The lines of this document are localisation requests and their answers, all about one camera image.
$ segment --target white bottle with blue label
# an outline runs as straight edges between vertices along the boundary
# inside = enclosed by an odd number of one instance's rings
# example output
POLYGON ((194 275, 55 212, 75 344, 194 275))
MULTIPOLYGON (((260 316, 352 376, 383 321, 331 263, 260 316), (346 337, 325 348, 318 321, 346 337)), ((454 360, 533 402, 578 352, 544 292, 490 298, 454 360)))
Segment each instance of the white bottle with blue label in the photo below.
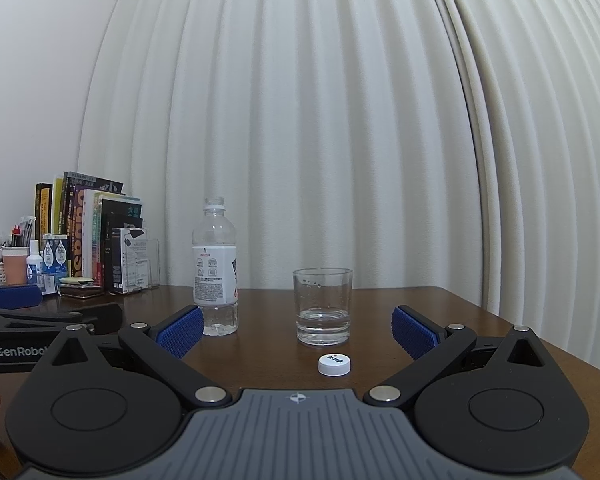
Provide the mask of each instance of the white bottle with blue label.
POLYGON ((42 256, 38 241, 32 240, 29 243, 29 256, 27 256, 27 283, 37 285, 40 289, 45 288, 45 277, 42 275, 42 256))

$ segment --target clear plastic bottle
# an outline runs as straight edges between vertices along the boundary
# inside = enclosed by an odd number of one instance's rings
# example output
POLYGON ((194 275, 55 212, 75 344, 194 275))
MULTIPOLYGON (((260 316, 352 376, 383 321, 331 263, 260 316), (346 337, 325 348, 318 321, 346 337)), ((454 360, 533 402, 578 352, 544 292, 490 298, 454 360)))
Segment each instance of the clear plastic bottle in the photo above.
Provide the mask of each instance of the clear plastic bottle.
POLYGON ((205 216, 193 229, 193 301, 202 309, 206 335, 238 328, 235 227, 224 217, 224 198, 206 198, 205 216))

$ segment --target plastic bottle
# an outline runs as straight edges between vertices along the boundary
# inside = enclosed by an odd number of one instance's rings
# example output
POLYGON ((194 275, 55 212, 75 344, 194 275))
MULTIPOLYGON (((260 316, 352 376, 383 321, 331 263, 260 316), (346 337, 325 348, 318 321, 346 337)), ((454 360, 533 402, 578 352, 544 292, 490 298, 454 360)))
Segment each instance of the plastic bottle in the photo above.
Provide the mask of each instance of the plastic bottle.
POLYGON ((27 283, 45 288, 45 277, 42 275, 42 256, 37 240, 29 242, 29 256, 27 256, 27 283))
POLYGON ((205 216, 193 229, 193 301, 202 309, 206 335, 238 328, 235 227, 224 217, 224 198, 206 198, 205 216))

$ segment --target white bottle cap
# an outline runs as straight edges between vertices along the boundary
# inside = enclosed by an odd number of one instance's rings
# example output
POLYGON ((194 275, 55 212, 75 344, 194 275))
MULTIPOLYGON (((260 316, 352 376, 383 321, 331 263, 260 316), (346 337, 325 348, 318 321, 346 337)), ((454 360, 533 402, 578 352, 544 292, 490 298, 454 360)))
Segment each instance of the white bottle cap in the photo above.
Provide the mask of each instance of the white bottle cap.
POLYGON ((351 360, 344 354, 327 354, 318 359, 318 371, 322 375, 337 377, 347 375, 351 370, 351 360))

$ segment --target brown wooden table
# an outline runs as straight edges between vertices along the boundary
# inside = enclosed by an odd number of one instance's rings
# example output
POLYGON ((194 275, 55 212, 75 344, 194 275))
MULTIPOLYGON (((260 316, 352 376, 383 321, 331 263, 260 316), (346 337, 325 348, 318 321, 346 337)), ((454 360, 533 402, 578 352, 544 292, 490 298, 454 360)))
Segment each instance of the brown wooden table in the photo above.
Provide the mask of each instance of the brown wooden table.
MULTIPOLYGON (((102 303, 104 299, 87 304, 102 303)), ((192 301, 189 287, 162 286, 129 297, 112 296, 124 309, 127 322, 155 324, 192 301)), ((72 310, 71 300, 48 300, 39 310, 72 310)), ((184 361, 236 394, 239 388, 353 388, 358 396, 401 370, 410 357, 391 336, 391 312, 408 304, 436 323, 459 322, 479 335, 504 335, 510 324, 489 312, 434 287, 356 290, 351 308, 351 336, 338 352, 351 358, 351 372, 339 378, 318 373, 320 355, 329 350, 309 348, 296 340, 291 290, 241 290, 240 327, 232 335, 204 337, 184 361)), ((584 479, 600 479, 600 370, 547 344, 589 411, 590 428, 574 469, 584 479)), ((4 413, 26 374, 0 375, 3 396, 0 410, 0 441, 8 446, 4 413)), ((13 459, 0 446, 0 468, 13 475, 13 459)))

